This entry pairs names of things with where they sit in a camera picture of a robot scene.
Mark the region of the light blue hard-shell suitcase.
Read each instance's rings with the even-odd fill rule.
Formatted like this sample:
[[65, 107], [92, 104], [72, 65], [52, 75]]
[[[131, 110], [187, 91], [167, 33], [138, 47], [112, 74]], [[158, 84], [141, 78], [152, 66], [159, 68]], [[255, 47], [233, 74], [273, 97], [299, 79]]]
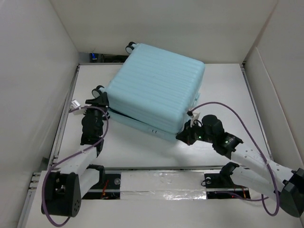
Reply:
[[93, 97], [107, 94], [113, 120], [175, 141], [200, 96], [205, 64], [143, 43], [130, 42], [126, 51], [114, 78], [93, 89]]

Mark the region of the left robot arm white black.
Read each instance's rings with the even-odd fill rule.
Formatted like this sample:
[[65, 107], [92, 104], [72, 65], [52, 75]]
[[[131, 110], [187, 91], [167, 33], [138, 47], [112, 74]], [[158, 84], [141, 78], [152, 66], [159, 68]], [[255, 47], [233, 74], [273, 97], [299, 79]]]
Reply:
[[79, 151], [55, 163], [46, 173], [42, 184], [41, 212], [50, 217], [75, 217], [82, 198], [92, 188], [105, 185], [104, 167], [94, 165], [103, 149], [109, 128], [107, 93], [99, 89], [92, 91], [93, 99], [85, 106], [74, 106], [74, 111], [84, 111]]

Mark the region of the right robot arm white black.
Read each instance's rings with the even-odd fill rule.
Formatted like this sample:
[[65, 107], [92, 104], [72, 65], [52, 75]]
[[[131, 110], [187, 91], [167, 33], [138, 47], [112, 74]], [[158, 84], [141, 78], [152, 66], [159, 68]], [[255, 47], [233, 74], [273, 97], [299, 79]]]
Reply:
[[293, 217], [303, 214], [304, 170], [292, 170], [265, 158], [240, 138], [225, 132], [216, 116], [204, 116], [201, 125], [186, 122], [176, 139], [187, 145], [196, 141], [211, 143], [218, 154], [230, 159], [220, 171], [219, 181], [223, 186], [248, 187], [277, 201], [279, 207]]

